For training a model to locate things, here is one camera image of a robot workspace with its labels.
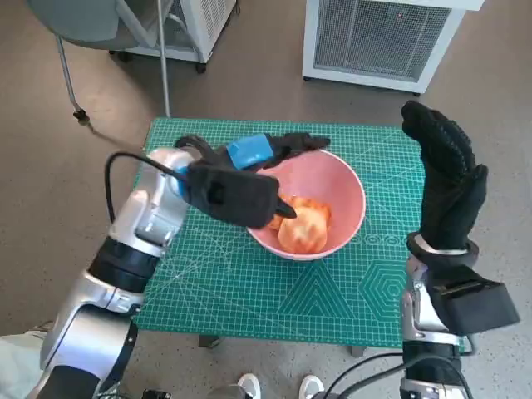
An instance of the orange food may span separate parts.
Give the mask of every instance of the orange food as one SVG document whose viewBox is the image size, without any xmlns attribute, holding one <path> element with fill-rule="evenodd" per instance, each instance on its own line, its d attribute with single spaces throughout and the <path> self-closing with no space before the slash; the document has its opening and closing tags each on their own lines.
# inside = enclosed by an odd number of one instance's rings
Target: orange food
<svg viewBox="0 0 532 399">
<path fill-rule="evenodd" d="M 284 202 L 292 206 L 292 208 L 294 209 L 300 208 L 300 207 L 316 209 L 317 211 L 323 214 L 323 217 L 325 218 L 325 223 L 328 226 L 329 220 L 331 219 L 331 210 L 329 209 L 327 205 L 317 202 L 314 199 L 300 197 L 298 195 L 292 195 L 288 197 L 287 195 L 280 194 L 279 197 L 281 197 L 281 199 Z M 283 220 L 284 220 L 283 217 L 275 215 L 272 221 L 269 222 L 269 224 L 266 227 L 268 227 L 269 229 L 273 229 L 273 230 L 279 230 L 281 228 L 281 223 L 283 222 Z"/>
<path fill-rule="evenodd" d="M 292 254 L 316 254 L 327 243 L 326 215 L 306 206 L 294 208 L 298 217 L 284 219 L 278 233 L 278 240 L 284 250 Z"/>
</svg>

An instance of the black glove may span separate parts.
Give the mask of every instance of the black glove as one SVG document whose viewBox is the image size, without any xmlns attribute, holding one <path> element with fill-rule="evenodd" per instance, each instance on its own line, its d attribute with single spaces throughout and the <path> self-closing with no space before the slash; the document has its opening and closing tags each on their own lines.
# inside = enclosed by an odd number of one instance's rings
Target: black glove
<svg viewBox="0 0 532 399">
<path fill-rule="evenodd" d="M 257 135 L 213 150 L 197 135 L 180 137 L 175 147 L 192 147 L 201 159 L 189 165 L 184 200 L 209 216 L 231 224 L 261 228 L 275 214 L 294 219 L 293 208 L 278 197 L 278 181 L 256 175 L 305 151 L 329 144 L 325 137 L 288 133 L 276 137 Z"/>
<path fill-rule="evenodd" d="M 284 160 L 301 155 L 303 152 L 325 148 L 331 143 L 328 137 L 308 133 L 287 133 L 281 136 L 266 135 L 266 137 L 272 147 L 273 158 L 260 166 L 264 169 L 273 168 Z"/>
<path fill-rule="evenodd" d="M 485 201 L 488 168 L 475 164 L 471 141 L 455 121 L 415 101 L 401 113 L 425 166 L 419 233 L 434 249 L 465 249 Z"/>
<path fill-rule="evenodd" d="M 286 133 L 285 135 L 264 135 L 269 143 L 273 156 L 266 160 L 257 162 L 250 161 L 245 167 L 238 168 L 243 170 L 257 171 L 259 169 L 273 168 L 284 160 L 301 155 L 303 152 L 314 151 L 325 148 L 331 140 L 322 135 L 309 135 L 307 132 Z M 222 145 L 213 150 L 209 143 L 198 135 L 185 135 L 180 137 L 174 144 L 174 147 L 181 148 L 185 146 L 194 147 L 201 153 L 203 162 L 211 165 L 227 165 L 234 168 L 233 161 L 229 155 L 226 145 Z"/>
</svg>

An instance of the blue tape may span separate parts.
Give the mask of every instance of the blue tape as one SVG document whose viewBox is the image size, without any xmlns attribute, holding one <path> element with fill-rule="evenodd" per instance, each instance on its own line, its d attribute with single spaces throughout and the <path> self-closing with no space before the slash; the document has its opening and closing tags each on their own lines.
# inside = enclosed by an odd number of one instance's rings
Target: blue tape
<svg viewBox="0 0 532 399">
<path fill-rule="evenodd" d="M 225 147 L 236 169 L 244 169 L 273 157 L 266 135 L 252 135 L 227 144 Z"/>
<path fill-rule="evenodd" d="M 175 170 L 175 172 L 181 173 L 182 175 L 186 175 L 188 171 L 189 171 L 188 166 L 182 166 Z M 177 180 L 177 189 L 179 190 L 181 197 L 184 198 L 186 195 L 188 195 L 188 190 L 186 189 L 186 185 L 181 180 Z"/>
</svg>

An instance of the chair leg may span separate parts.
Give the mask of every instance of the chair leg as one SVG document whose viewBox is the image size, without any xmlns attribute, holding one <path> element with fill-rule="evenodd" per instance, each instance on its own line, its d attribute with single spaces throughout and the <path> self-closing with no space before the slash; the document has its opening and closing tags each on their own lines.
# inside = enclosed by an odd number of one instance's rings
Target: chair leg
<svg viewBox="0 0 532 399">
<path fill-rule="evenodd" d="M 57 51 L 59 52 L 59 57 L 61 58 L 61 66 L 63 68 L 63 75 L 65 77 L 66 88 L 68 90 L 68 96 L 70 97 L 70 102 L 76 110 L 74 116 L 79 121 L 88 121 L 89 116 L 85 113 L 85 110 L 80 107 L 76 101 L 76 96 L 74 95 L 74 89 L 72 88 L 72 80 L 70 78 L 70 72 L 68 71 L 67 58 L 65 57 L 65 49 L 63 47 L 63 40 L 56 35 Z"/>
<path fill-rule="evenodd" d="M 161 0 L 157 0 L 157 17 L 159 23 L 160 71 L 163 81 L 163 96 L 165 98 L 165 114 L 167 118 L 171 118 L 170 98 L 168 96 L 168 74 L 166 72 L 165 22 L 163 21 Z"/>
</svg>

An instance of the pink bowl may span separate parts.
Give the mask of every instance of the pink bowl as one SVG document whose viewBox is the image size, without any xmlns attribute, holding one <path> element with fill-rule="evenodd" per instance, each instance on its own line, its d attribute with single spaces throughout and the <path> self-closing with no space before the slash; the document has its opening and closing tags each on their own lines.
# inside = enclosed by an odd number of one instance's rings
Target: pink bowl
<svg viewBox="0 0 532 399">
<path fill-rule="evenodd" d="M 279 244 L 276 231 L 248 229 L 268 251 L 291 260 L 320 259 L 338 251 L 360 229 L 366 213 L 362 183 L 351 166 L 334 154 L 324 150 L 307 152 L 259 173 L 276 177 L 281 194 L 301 195 L 328 204 L 332 215 L 327 243 L 318 254 L 291 254 Z"/>
</svg>

